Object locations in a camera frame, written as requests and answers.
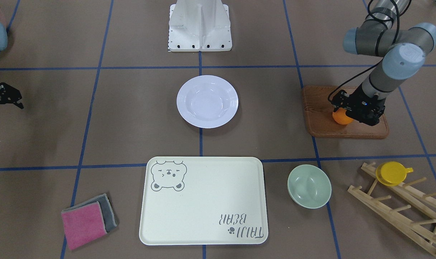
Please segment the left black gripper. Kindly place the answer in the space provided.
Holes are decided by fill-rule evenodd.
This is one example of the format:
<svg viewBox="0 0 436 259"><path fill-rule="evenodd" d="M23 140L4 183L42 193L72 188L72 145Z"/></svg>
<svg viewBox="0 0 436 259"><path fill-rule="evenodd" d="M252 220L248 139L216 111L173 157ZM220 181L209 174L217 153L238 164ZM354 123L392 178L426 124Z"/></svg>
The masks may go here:
<svg viewBox="0 0 436 259"><path fill-rule="evenodd" d="M380 123L380 117L384 114L385 98L378 99L377 95L367 96L363 90L354 90L350 95L340 90L333 98L332 105L335 110L343 108L346 116L360 123L375 126Z"/></svg>

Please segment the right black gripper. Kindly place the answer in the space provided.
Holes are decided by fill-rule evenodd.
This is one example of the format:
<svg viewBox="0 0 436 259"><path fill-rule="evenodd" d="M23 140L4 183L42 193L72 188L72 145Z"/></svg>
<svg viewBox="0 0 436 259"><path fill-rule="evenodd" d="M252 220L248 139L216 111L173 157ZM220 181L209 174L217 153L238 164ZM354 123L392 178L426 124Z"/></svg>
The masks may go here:
<svg viewBox="0 0 436 259"><path fill-rule="evenodd" d="M24 109L24 105L19 102L21 99L20 90L5 82L0 83L0 105L13 104L20 109Z"/></svg>

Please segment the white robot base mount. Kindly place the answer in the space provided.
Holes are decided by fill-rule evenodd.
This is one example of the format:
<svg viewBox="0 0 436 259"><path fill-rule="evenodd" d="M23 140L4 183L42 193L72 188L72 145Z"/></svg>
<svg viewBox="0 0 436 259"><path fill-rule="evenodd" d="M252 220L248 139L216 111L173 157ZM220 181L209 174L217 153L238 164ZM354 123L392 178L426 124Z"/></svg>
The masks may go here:
<svg viewBox="0 0 436 259"><path fill-rule="evenodd" d="M167 49L231 51L229 7L221 0L178 0L169 9Z"/></svg>

